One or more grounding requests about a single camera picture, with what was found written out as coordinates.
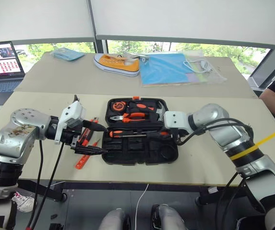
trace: tool kit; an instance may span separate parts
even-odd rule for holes
[[[108,131],[103,134],[102,155],[108,164],[147,165],[171,163],[178,149],[164,130],[164,100],[154,98],[114,98],[108,102],[105,120]]]

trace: sneaker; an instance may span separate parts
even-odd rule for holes
[[[152,205],[151,208],[151,230],[162,229],[161,219],[158,211],[159,204]]]
[[[125,57],[114,57],[106,54],[95,54],[95,65],[108,72],[135,77],[139,74],[139,60]]]
[[[33,210],[34,198],[30,196],[23,196],[16,192],[12,201],[17,204],[17,208],[21,212],[31,212]]]

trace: laptop screen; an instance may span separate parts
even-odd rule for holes
[[[11,42],[0,42],[0,81],[23,78],[24,71]]]

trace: green trees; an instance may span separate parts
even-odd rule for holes
[[[19,55],[22,65],[24,63],[36,63],[45,52],[61,47],[84,53],[95,52],[93,43],[90,42],[32,44],[26,45],[26,47],[27,53],[31,55]],[[258,66],[266,52],[268,52],[268,49],[245,46],[140,41],[108,41],[108,50],[111,54],[202,50],[205,56],[231,58],[242,74],[250,74]]]
[[[84,53],[94,53],[94,45],[91,42],[77,42],[77,43],[46,43],[46,44],[32,44],[27,45],[28,52],[31,53],[36,61],[41,59],[41,56],[48,51],[58,48],[68,48]]]
[[[205,56],[208,57],[229,57],[237,67],[237,69],[244,74],[250,74],[246,65],[256,68],[258,61],[253,60],[255,52],[265,54],[266,49],[254,48],[245,46],[226,46],[226,45],[211,45],[211,44],[194,44],[194,43],[179,43],[176,45],[177,51],[182,50],[202,50]]]

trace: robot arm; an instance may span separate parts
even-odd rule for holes
[[[62,111],[60,118],[43,114],[35,109],[18,109],[11,114],[9,123],[0,130],[0,227],[14,227],[15,212],[11,201],[17,181],[22,173],[35,140],[54,140],[64,142],[75,153],[96,155],[105,151],[98,147],[84,147],[79,144],[78,136],[82,128],[94,131],[106,129],[97,123],[84,120],[85,109],[77,97]]]
[[[179,141],[177,133],[191,134],[199,127],[210,122],[229,118],[228,112],[217,104],[208,104],[198,112],[167,111],[164,114],[165,128],[172,130],[173,138]],[[221,120],[213,127],[234,123]],[[268,230],[275,229],[275,163],[264,155],[254,144],[250,135],[241,126],[222,126],[209,129],[213,140],[221,150],[232,160],[236,171],[245,178],[248,194],[257,202],[259,210],[266,214],[265,224]]]

